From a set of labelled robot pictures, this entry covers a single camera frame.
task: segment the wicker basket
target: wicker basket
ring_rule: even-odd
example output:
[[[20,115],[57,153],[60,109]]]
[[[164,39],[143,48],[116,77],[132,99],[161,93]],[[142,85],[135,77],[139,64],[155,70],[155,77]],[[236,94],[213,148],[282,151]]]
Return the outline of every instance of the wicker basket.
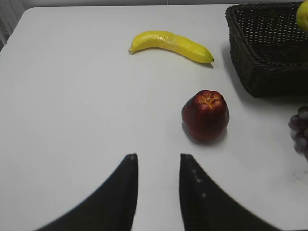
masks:
[[[226,10],[231,59],[254,97],[308,95],[308,32],[297,27],[299,5],[246,4]]]

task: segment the apple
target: apple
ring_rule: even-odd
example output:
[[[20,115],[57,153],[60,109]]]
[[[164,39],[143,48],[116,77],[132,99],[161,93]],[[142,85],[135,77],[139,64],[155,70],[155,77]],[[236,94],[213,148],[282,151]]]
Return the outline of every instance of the apple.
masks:
[[[217,138],[226,129],[229,110],[220,93],[202,90],[183,106],[182,119],[193,138],[206,141]]]

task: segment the grape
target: grape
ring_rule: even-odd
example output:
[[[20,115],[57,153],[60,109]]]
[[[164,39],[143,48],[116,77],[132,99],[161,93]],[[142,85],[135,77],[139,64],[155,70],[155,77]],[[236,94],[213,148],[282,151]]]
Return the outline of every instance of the grape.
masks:
[[[294,145],[294,150],[299,153],[302,154],[305,152],[305,149],[303,149],[302,147],[300,147],[297,143]]]
[[[298,121],[297,115],[291,116],[289,126],[292,130],[295,130],[295,131],[298,130],[297,121]]]
[[[302,107],[298,110],[298,118],[304,122],[308,122],[308,107]]]
[[[297,127],[298,127],[298,129],[300,130],[300,131],[305,131],[306,130],[306,128],[308,128],[308,125],[304,122],[304,121],[302,121],[302,120],[298,120],[297,121]]]
[[[304,131],[304,136],[308,139],[308,128]]]
[[[306,150],[308,148],[308,140],[305,138],[305,135],[303,132],[299,132],[295,136],[295,142],[298,146],[298,148],[302,151]]]

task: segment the yellow banana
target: yellow banana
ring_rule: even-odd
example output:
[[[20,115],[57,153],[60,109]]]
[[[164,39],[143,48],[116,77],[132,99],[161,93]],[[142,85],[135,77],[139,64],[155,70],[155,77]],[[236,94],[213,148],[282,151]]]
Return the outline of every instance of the yellow banana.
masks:
[[[198,63],[214,61],[211,53],[198,43],[167,31],[146,31],[138,34],[128,50],[130,54],[147,48],[162,48],[181,54]]]

